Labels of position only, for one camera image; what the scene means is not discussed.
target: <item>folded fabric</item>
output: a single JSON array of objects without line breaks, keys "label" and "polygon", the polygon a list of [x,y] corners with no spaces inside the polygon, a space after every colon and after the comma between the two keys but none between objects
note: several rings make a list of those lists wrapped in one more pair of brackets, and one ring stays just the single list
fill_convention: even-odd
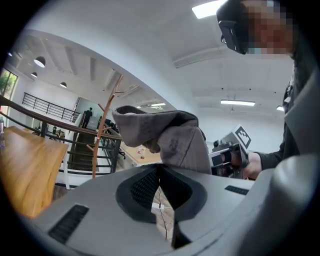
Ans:
[{"label": "folded fabric", "polygon": [[159,153],[163,164],[211,174],[208,148],[198,118],[184,111],[146,113],[133,106],[112,112],[123,142]]}]

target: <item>person wearing headset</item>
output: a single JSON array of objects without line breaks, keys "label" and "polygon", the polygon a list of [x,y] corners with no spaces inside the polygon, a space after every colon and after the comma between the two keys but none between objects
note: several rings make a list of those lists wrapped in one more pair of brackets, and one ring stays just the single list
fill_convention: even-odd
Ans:
[{"label": "person wearing headset", "polygon": [[[282,105],[287,113],[316,67],[313,54],[293,19],[277,2],[270,0],[228,0],[216,15],[222,31],[221,41],[228,48],[241,54],[285,54],[293,59],[292,77]],[[294,155],[299,155],[299,149],[284,123],[279,151],[250,153],[248,165],[242,170],[243,178],[256,179],[262,170],[275,168],[283,159]],[[222,161],[226,158],[231,158],[233,166],[240,166],[235,153],[222,155]]]}]

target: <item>bottle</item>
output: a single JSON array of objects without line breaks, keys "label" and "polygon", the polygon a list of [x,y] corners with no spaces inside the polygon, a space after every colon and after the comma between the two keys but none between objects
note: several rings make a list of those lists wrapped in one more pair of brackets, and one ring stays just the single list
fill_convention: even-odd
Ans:
[{"label": "bottle", "polygon": [[5,121],[4,121],[4,118],[1,116],[0,117],[0,148],[4,148],[5,147],[4,128],[5,128]]}]

